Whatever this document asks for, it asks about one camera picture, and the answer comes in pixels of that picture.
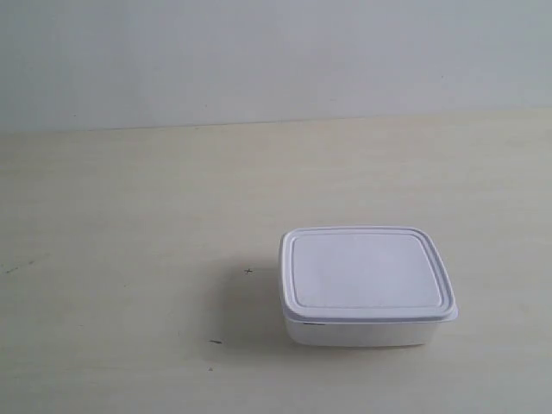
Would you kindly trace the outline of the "white lidded plastic container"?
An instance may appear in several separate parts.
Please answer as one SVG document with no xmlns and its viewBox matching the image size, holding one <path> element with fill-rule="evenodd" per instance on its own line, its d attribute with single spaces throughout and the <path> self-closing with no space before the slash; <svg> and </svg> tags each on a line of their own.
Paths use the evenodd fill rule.
<svg viewBox="0 0 552 414">
<path fill-rule="evenodd" d="M 294 229 L 279 245 L 279 292 L 289 337 L 308 346 L 423 345 L 459 315 L 435 243 L 411 227 Z"/>
</svg>

